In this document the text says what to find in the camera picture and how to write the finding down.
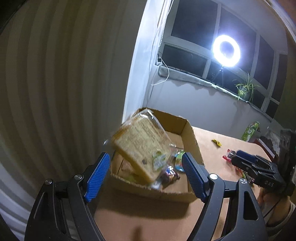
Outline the person's right hand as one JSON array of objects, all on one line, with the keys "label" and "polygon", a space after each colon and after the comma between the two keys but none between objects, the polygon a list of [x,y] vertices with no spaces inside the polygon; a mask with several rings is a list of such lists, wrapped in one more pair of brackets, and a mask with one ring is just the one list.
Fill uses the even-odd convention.
[{"label": "person's right hand", "polygon": [[272,215],[270,216],[267,225],[278,225],[286,219],[290,211],[290,197],[283,194],[272,193],[264,188],[260,188],[258,196],[258,204],[260,207],[266,204],[273,207]]}]

